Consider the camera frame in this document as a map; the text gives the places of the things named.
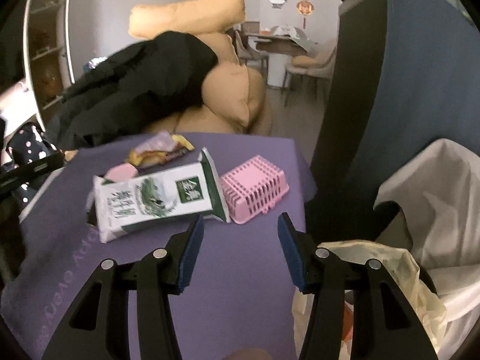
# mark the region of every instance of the gray floor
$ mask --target gray floor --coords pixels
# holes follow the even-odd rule
[[[314,83],[304,80],[297,83],[296,90],[290,92],[289,101],[284,106],[284,96],[280,90],[267,89],[267,96],[273,109],[272,136],[292,138],[310,164],[314,154],[320,127],[325,111],[322,82],[319,82],[315,98]]]

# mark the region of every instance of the pink basket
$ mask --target pink basket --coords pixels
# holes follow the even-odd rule
[[[285,173],[259,155],[222,176],[221,184],[230,217],[239,225],[266,214],[289,190]]]

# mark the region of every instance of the plastic bag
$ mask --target plastic bag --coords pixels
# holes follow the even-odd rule
[[[447,325],[446,308],[438,296],[420,280],[420,268],[408,250],[363,240],[326,242],[319,247],[326,248],[339,258],[351,263],[365,264],[371,258],[382,262],[412,305],[438,353]],[[298,289],[293,297],[293,330],[298,356],[307,332],[313,300],[312,294],[303,295]],[[350,359],[350,351],[347,350],[347,347],[348,344],[342,342],[341,360]]]

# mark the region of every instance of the purple tablecloth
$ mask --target purple tablecloth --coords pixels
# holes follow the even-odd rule
[[[249,347],[275,360],[295,359],[291,304],[294,286],[277,237],[277,218],[287,211],[297,230],[305,230],[303,203],[315,193],[309,168],[290,139],[191,133],[195,152],[170,166],[196,161],[210,151],[220,175],[254,155],[285,171],[290,191],[268,214],[245,225],[209,220],[191,284],[170,297],[178,343],[185,360],[220,360]],[[187,228],[178,221],[101,244],[86,225],[85,203],[93,175],[122,162],[145,140],[130,137],[81,150],[52,182],[22,223],[27,258],[20,276],[5,288],[1,314],[33,360],[40,360],[68,306],[105,258],[137,261],[165,246]],[[136,293],[129,296],[131,359],[140,359],[136,332]]]

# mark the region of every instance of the black jacket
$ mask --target black jacket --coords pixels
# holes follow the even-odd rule
[[[46,137],[59,149],[73,150],[137,134],[173,112],[200,106],[202,82],[217,62],[189,34],[169,31],[132,44],[64,92]]]

